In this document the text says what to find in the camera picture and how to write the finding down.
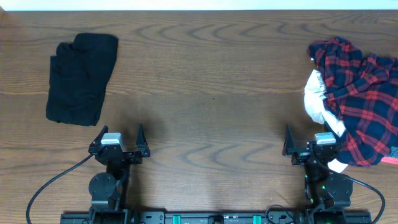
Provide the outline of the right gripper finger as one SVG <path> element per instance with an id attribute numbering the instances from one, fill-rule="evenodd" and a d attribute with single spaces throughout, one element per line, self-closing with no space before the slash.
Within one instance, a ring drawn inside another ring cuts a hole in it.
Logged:
<path id="1" fill-rule="evenodd" d="M 295 148 L 295 144 L 294 144 L 294 139 L 293 139 L 293 135 L 291 132 L 291 128 L 287 124 L 285 126 L 284 149 L 294 149 L 294 148 Z"/>
<path id="2" fill-rule="evenodd" d="M 325 121 L 323 124 L 323 128 L 324 128 L 324 132 L 326 133 L 332 133 L 332 135 L 334 137 L 336 137 L 336 133 L 334 132 L 334 130 L 332 130 L 331 126 Z"/>

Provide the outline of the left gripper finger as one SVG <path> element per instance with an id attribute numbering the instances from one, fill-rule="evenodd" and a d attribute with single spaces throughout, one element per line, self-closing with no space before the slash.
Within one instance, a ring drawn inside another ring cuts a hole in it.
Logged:
<path id="1" fill-rule="evenodd" d="M 95 139 L 93 140 L 93 142 L 90 144 L 91 147 L 96 147 L 98 145 L 101 144 L 101 140 L 103 138 L 103 136 L 108 133 L 108 126 L 104 125 L 102 130 L 100 131 L 99 135 L 97 135 L 97 137 L 95 137 Z"/>
<path id="2" fill-rule="evenodd" d="M 140 151 L 148 151 L 149 150 L 149 146 L 146 141 L 146 137 L 144 135 L 144 127 L 142 124 L 139 125 L 139 129 L 137 132 L 136 147 Z"/>

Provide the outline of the red navy plaid shirt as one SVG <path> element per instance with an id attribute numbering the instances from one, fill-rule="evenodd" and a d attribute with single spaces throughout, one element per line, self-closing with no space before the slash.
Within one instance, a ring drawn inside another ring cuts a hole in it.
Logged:
<path id="1" fill-rule="evenodd" d="M 343 122 L 338 161 L 375 166 L 397 141 L 397 58 L 363 55 L 341 37 L 308 48 L 325 84 L 322 103 Z"/>

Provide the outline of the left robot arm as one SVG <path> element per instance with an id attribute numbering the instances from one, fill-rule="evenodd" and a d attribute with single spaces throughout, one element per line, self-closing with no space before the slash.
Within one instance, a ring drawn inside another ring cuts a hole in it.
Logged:
<path id="1" fill-rule="evenodd" d="M 142 164 L 144 157 L 150 156 L 150 149 L 144 136 L 143 125 L 139 126 L 136 138 L 136 150 L 127 152 L 120 133 L 109 133 L 104 126 L 99 135 L 90 144 L 88 152 L 106 171 L 96 174 L 89 183 L 91 207 L 89 224 L 140 223 L 139 214 L 127 208 L 127 187 L 129 185 L 130 167 Z"/>

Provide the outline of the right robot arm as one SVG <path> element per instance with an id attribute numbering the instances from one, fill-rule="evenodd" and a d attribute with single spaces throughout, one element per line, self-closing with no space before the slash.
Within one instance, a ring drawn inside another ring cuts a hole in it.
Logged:
<path id="1" fill-rule="evenodd" d="M 304 168 L 304 194 L 311 205 L 295 212 L 293 223 L 347 223 L 345 208 L 351 205 L 353 181 L 327 168 L 337 156 L 333 133 L 318 133 L 305 147 L 294 143 L 292 131 L 285 127 L 282 155 L 290 156 L 293 166 Z"/>

